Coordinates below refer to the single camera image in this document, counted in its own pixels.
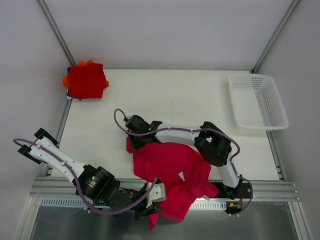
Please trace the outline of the magenta t shirt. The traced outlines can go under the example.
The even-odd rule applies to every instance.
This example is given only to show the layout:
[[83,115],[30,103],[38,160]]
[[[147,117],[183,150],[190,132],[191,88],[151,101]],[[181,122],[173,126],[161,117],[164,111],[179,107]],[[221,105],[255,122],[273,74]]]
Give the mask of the magenta t shirt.
[[209,182],[212,166],[191,147],[179,143],[149,143],[134,150],[129,140],[126,151],[133,156],[135,176],[152,182],[158,178],[165,185],[166,200],[159,203],[162,212],[148,218],[153,231],[159,217],[183,221],[197,198],[214,198],[220,192]]

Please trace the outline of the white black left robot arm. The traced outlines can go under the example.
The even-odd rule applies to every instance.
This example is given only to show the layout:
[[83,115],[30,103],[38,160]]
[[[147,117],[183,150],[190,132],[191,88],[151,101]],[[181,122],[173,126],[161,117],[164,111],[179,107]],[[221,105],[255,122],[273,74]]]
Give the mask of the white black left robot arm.
[[60,150],[59,142],[40,128],[35,140],[15,138],[18,152],[37,164],[44,163],[62,173],[76,187],[90,213],[116,216],[133,211],[135,219],[161,213],[160,202],[166,200],[165,185],[154,178],[140,190],[123,188],[115,176],[103,167],[79,162]]

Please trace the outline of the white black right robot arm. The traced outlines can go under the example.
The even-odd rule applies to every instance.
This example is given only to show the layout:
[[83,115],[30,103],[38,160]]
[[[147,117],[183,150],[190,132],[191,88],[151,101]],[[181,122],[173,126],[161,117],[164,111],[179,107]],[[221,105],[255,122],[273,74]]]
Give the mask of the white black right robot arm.
[[195,127],[170,125],[162,121],[148,123],[138,115],[126,116],[123,121],[135,150],[153,143],[194,147],[207,163],[217,168],[222,177],[222,183],[218,186],[220,195],[231,200],[240,196],[243,180],[232,163],[240,153],[240,146],[213,123],[205,121]]

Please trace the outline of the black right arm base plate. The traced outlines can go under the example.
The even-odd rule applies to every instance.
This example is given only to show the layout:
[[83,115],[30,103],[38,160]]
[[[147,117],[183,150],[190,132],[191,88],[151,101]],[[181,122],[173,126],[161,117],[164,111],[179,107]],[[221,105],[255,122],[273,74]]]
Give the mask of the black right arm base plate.
[[225,186],[222,182],[212,182],[211,184],[217,187],[217,189],[219,190],[219,193],[217,194],[217,196],[215,196],[215,198],[220,199],[250,199],[253,192],[251,190],[250,184],[247,182],[240,182],[236,188]]

